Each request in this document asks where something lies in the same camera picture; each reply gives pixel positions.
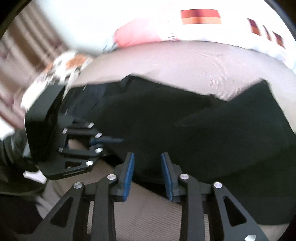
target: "striped curtain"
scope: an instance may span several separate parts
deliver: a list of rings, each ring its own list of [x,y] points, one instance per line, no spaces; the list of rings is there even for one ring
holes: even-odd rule
[[[22,95],[38,74],[68,50],[38,7],[31,2],[0,40],[0,117],[24,127]]]

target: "silver bolt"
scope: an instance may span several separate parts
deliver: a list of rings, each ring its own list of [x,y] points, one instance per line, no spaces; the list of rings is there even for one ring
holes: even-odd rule
[[[87,162],[85,163],[85,165],[87,165],[87,166],[91,166],[93,163],[94,163],[94,162],[93,162],[92,160],[89,160],[89,161],[87,161]]]
[[[183,180],[187,180],[187,179],[189,179],[189,175],[186,174],[186,173],[182,173],[182,174],[180,175],[180,178],[183,179]]]
[[[89,129],[89,128],[92,128],[92,126],[94,125],[94,123],[90,123],[88,126],[87,126],[87,128]]]
[[[102,148],[102,147],[96,149],[96,150],[95,150],[95,153],[100,153],[101,151],[103,151],[103,148]]]
[[[98,133],[98,134],[96,134],[94,137],[95,138],[99,138],[99,137],[101,137],[103,134],[100,132],[100,133]]]
[[[82,183],[81,182],[74,183],[73,187],[76,189],[82,188]]]
[[[214,187],[215,187],[215,188],[221,188],[221,187],[223,187],[223,185],[222,185],[222,183],[220,183],[220,182],[215,182],[215,183],[214,183]]]
[[[114,180],[114,179],[116,179],[116,175],[115,175],[115,174],[109,174],[109,175],[107,176],[107,178],[108,178],[109,180]]]
[[[255,241],[256,235],[248,235],[245,237],[245,241]]]

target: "red and orange rectangle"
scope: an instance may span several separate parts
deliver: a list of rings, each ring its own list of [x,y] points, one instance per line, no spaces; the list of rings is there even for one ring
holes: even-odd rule
[[[181,11],[183,24],[213,23],[222,24],[220,14],[214,9],[189,9]]]

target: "curtain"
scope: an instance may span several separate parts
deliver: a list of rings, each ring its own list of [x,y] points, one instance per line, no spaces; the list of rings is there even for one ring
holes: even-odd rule
[[[0,117],[24,128],[22,95],[40,72],[68,50],[38,7],[29,3],[0,40]]]

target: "blue rubber pad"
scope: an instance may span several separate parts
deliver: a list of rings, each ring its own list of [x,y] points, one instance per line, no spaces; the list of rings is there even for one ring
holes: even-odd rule
[[[131,188],[131,181],[133,179],[133,170],[135,167],[135,155],[132,153],[131,154],[131,159],[128,165],[128,170],[126,173],[126,178],[124,180],[124,193],[123,193],[123,199],[124,201],[126,201],[128,195],[129,195],[129,191]]]
[[[165,181],[165,191],[166,191],[167,197],[170,201],[172,201],[173,200],[173,183],[170,177],[168,165],[167,165],[164,154],[161,154],[161,170],[163,173],[163,179]]]

